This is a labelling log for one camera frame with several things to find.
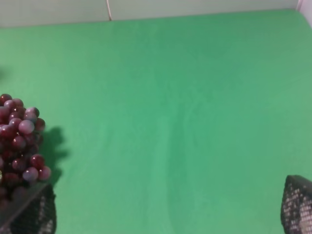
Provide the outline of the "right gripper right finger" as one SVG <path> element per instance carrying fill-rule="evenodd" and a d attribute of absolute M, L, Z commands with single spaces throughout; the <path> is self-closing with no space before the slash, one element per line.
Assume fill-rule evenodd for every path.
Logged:
<path fill-rule="evenodd" d="M 280 212 L 286 234 L 312 234 L 312 182 L 300 175 L 286 177 Z"/>

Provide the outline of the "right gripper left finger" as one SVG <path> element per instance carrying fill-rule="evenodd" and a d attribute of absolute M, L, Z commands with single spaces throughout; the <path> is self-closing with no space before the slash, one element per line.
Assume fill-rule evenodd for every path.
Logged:
<path fill-rule="evenodd" d="M 0 232 L 54 234 L 57 229 L 55 198 L 53 186 L 47 182 L 18 189 L 12 200 L 0 202 Z"/>

